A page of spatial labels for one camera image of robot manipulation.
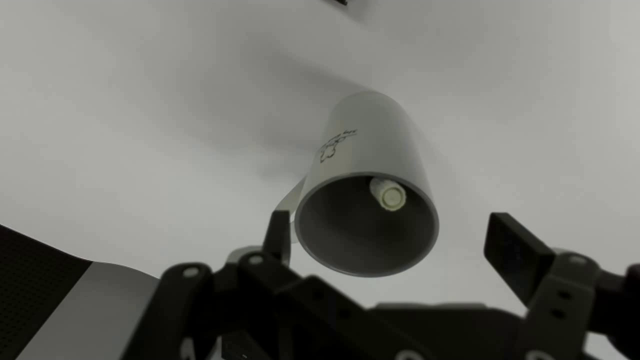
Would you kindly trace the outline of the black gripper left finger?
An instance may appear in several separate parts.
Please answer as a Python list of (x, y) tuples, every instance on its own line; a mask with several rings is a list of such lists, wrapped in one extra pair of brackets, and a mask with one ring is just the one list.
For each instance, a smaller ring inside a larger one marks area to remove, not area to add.
[(280, 260), (281, 264), (290, 261), (290, 212), (274, 210), (266, 228), (261, 250)]

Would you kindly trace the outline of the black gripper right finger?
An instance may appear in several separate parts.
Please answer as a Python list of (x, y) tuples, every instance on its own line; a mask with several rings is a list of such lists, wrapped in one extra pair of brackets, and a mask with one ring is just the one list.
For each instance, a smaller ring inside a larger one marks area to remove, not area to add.
[(543, 279), (555, 251), (511, 214), (489, 214), (484, 258), (526, 308), (543, 303)]

